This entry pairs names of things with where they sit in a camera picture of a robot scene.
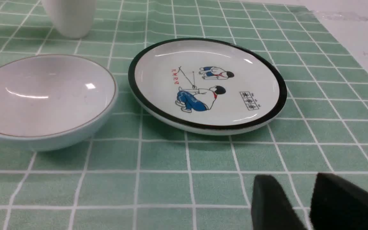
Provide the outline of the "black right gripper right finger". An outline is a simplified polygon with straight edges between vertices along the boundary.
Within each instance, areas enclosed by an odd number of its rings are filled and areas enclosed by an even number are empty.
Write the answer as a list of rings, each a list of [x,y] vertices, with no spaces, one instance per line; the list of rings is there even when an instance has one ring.
[[[317,174],[310,208],[315,230],[368,230],[368,192],[335,174]]]

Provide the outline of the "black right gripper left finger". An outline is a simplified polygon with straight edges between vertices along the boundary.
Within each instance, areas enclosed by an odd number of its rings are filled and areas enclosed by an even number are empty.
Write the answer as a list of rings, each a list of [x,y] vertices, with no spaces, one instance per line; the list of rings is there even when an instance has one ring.
[[[280,183],[271,175],[254,178],[251,200],[254,230],[305,230]]]

